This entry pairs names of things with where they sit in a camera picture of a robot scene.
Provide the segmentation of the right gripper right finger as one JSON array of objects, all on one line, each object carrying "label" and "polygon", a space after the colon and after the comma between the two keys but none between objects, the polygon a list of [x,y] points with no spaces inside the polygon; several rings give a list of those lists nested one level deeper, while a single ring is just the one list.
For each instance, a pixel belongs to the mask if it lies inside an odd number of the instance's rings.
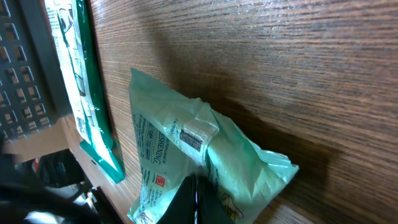
[{"label": "right gripper right finger", "polygon": [[216,195],[212,183],[204,176],[197,178],[197,221],[201,224],[234,224]]}]

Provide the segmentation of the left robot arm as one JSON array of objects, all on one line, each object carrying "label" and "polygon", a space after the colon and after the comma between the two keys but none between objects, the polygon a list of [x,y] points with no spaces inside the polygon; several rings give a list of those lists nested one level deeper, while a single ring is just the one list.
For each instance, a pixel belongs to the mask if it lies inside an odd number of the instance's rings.
[{"label": "left robot arm", "polygon": [[40,159],[37,171],[32,160],[17,165],[14,158],[4,152],[1,134],[1,223],[32,223],[31,212],[56,215],[63,223],[123,222],[66,149]]}]

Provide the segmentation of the mint green wipes packet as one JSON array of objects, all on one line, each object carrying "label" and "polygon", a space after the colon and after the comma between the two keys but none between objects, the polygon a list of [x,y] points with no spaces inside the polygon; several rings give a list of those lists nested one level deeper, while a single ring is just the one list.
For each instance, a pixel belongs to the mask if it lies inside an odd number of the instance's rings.
[{"label": "mint green wipes packet", "polygon": [[184,178],[206,177],[234,223],[253,223],[298,172],[298,165],[261,149],[229,118],[199,98],[132,70],[129,99],[141,166],[141,194],[128,213],[157,223]]}]

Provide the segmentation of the grey plastic mesh basket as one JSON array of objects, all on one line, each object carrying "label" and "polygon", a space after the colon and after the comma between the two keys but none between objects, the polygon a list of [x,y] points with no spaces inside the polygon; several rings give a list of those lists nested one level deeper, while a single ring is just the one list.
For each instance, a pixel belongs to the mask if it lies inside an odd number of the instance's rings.
[{"label": "grey plastic mesh basket", "polygon": [[1,0],[1,143],[71,112],[43,1]]}]

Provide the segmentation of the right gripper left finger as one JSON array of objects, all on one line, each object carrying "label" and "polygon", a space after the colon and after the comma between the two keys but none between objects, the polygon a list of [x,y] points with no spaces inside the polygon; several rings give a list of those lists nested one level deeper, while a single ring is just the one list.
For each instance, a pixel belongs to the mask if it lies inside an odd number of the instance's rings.
[{"label": "right gripper left finger", "polygon": [[157,224],[194,224],[197,180],[194,175],[184,178],[174,198]]}]

